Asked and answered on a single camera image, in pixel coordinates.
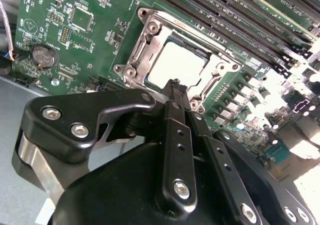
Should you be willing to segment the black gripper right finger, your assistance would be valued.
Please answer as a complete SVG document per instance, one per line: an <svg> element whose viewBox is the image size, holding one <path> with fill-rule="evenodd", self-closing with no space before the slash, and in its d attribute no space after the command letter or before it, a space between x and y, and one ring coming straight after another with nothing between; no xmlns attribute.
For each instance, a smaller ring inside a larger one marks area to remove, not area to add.
<svg viewBox="0 0 320 225"><path fill-rule="evenodd" d="M187 87L181 85L195 163L198 204L181 225L313 225L302 202L282 186L225 130L211 132L204 118L191 110Z"/></svg>

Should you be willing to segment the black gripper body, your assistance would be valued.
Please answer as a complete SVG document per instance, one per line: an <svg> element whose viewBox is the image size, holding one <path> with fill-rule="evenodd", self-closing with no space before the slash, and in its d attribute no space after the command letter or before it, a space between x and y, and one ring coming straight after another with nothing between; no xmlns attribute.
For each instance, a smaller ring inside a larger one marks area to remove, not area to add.
<svg viewBox="0 0 320 225"><path fill-rule="evenodd" d="M53 225L230 225L227 204L207 165L194 159L197 206L185 218L159 210L159 154L155 143L140 145L72 183L60 197Z"/></svg>

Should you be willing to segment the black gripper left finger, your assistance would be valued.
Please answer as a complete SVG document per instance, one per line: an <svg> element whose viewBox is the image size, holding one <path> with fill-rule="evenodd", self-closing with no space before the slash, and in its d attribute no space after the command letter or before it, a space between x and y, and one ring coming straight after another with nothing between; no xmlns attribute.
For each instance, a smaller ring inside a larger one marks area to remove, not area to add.
<svg viewBox="0 0 320 225"><path fill-rule="evenodd" d="M160 146L155 192L159 210L191 214L198 203L193 139L181 91L173 81L162 96L134 88L30 100L12 166L57 206L72 183L147 144Z"/></svg>

